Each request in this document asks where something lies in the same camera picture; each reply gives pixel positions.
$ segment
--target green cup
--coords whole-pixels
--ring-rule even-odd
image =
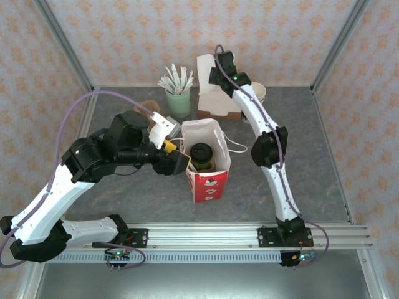
[[[182,95],[172,95],[167,90],[166,99],[168,100],[170,114],[177,118],[183,118],[190,114],[190,89]]]

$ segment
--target bag handle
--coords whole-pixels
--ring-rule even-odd
[[[224,131],[222,131],[222,133],[223,133],[224,137],[226,137],[226,139],[227,139],[228,141],[230,141],[231,143],[234,143],[235,145],[242,146],[243,148],[245,148],[243,151],[233,151],[232,149],[228,149],[228,151],[231,151],[231,152],[233,152],[233,153],[242,154],[242,153],[245,153],[245,152],[248,150],[248,148],[247,148],[245,145],[242,145],[241,143],[234,142],[233,140],[231,140],[230,138],[228,138],[228,137],[226,136],[226,134],[225,134]]]

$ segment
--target floral wallpaper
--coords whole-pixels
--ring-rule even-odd
[[[21,212],[46,184],[55,136],[83,87],[32,0],[0,2],[0,217]],[[72,115],[63,150],[75,137]],[[2,256],[9,263],[10,254]],[[0,269],[0,298],[15,298],[24,267]]]
[[[154,85],[216,44],[265,85],[313,83],[356,0],[49,0],[92,85]]]
[[[399,294],[399,6],[374,0],[317,94],[356,221]]]

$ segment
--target cup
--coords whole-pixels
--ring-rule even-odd
[[[252,87],[254,88],[256,97],[259,99],[261,104],[263,104],[264,97],[266,96],[266,87],[257,82],[252,82]]]
[[[176,118],[184,118],[191,112],[190,89],[181,95],[172,95],[165,90],[170,114]]]

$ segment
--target black mount plate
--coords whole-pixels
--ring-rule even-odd
[[[259,247],[300,247],[299,239],[310,243],[312,246],[314,245],[312,231],[307,227],[303,233],[297,234],[295,237],[289,237],[286,243],[283,243],[278,235],[277,227],[267,228],[263,226],[260,229],[257,229],[257,240],[259,241]],[[305,242],[303,243],[303,246],[310,247]]]
[[[127,234],[128,241],[123,244],[126,246],[132,246],[134,248],[146,248],[148,241],[148,229],[129,229]],[[110,248],[101,244],[100,242],[92,243],[93,248]]]

